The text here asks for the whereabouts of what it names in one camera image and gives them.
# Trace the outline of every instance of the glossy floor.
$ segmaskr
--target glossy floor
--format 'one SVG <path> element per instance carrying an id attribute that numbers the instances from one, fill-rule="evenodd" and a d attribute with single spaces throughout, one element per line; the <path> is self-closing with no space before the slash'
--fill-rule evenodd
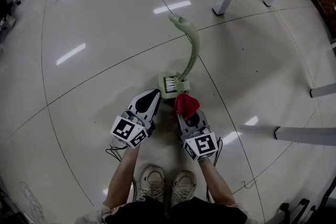
<path id="1" fill-rule="evenodd" d="M 224 16 L 214 0 L 22 0 L 16 26 L 2 36 L 0 175 L 36 223 L 73 223 L 106 195 L 118 162 L 105 153 L 114 118 L 131 98 L 157 87 L 157 75 L 182 70 L 191 45 L 168 20 L 192 21 L 201 39 L 188 75 L 211 129 L 224 143 L 217 169 L 260 223 L 279 206 L 318 204 L 335 176 L 336 148 L 276 141 L 277 126 L 336 127 L 336 95 L 311 99 L 336 82 L 326 27 L 310 0 L 233 0 Z M 176 141 L 172 108 L 140 149 L 147 164 L 195 173 Z"/>

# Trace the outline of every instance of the forearm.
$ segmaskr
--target forearm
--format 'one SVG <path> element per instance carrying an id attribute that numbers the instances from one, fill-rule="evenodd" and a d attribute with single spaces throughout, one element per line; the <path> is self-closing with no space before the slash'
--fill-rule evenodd
<path id="1" fill-rule="evenodd" d="M 216 170 L 210 159 L 203 159 L 198 163 L 215 203 L 227 206 L 234 205 L 236 203 L 235 198 L 229 186 Z"/>
<path id="2" fill-rule="evenodd" d="M 117 170 L 114 172 L 106 200 L 103 203 L 110 209 L 124 205 L 127 202 L 139 148 L 139 146 L 134 149 L 128 147 Z"/>

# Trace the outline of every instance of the red cloth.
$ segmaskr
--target red cloth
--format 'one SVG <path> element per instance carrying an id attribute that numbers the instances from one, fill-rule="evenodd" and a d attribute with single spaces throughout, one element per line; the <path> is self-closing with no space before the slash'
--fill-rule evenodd
<path id="1" fill-rule="evenodd" d="M 195 98 L 186 93 L 181 93 L 175 99 L 174 112 L 184 115 L 184 120 L 187 120 L 195 114 L 199 107 L 200 103 Z"/>

